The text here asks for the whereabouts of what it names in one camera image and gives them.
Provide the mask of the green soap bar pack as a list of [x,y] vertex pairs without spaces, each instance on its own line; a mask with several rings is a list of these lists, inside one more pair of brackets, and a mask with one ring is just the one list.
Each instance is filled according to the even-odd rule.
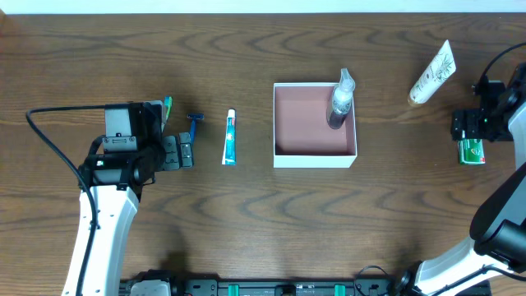
[[458,142],[459,163],[480,165],[486,163],[483,143],[480,139],[462,139]]

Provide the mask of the clear spray bottle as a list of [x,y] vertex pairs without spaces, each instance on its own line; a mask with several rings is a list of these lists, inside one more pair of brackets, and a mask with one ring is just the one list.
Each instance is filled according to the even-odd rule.
[[347,68],[340,70],[339,83],[334,87],[326,111],[326,119],[331,129],[340,129],[351,107],[356,83]]

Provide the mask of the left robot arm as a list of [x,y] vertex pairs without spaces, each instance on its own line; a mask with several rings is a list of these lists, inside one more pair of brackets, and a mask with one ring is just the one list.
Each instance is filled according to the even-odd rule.
[[117,295],[127,237],[139,209],[139,196],[130,188],[115,185],[94,186],[97,229],[91,247],[91,207],[82,192],[80,221],[63,295]]

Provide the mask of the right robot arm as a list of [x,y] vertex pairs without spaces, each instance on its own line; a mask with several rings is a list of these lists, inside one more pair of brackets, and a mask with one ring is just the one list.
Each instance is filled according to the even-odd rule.
[[469,236],[406,271],[398,295],[479,295],[477,284],[491,277],[525,279],[525,65],[507,84],[482,76],[474,90],[480,106],[454,112],[452,137],[512,141],[516,170],[479,207]]

